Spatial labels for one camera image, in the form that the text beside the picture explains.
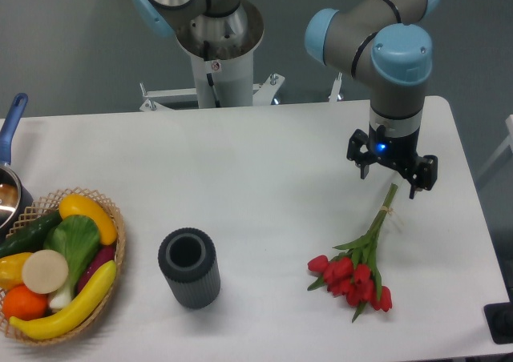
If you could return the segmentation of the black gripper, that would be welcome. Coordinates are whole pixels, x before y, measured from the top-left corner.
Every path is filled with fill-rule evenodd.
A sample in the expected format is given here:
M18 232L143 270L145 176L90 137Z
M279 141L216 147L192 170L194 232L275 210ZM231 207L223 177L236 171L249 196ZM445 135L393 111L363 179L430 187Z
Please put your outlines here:
M438 157L417 152L419 130L402 137L386 136L384 126L369 127L369 133L355 131L349 138L346 157L365 179L370 166L378 163L396 171L410 183L409 198L418 191L430 191L438 179Z

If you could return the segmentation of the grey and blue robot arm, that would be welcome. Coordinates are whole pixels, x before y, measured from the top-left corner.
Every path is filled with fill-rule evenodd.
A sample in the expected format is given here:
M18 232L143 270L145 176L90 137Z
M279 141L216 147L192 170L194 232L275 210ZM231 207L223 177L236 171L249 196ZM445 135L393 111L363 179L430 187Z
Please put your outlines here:
M264 34L260 11L246 0L132 0L159 36L175 37L192 63L200 107L251 106L253 52ZM430 190L438 160L417 152L432 41L419 22L439 0L362 0L348 13L318 11L305 49L319 63L370 88L368 131L355 131L347 157L362 175L378 163Z

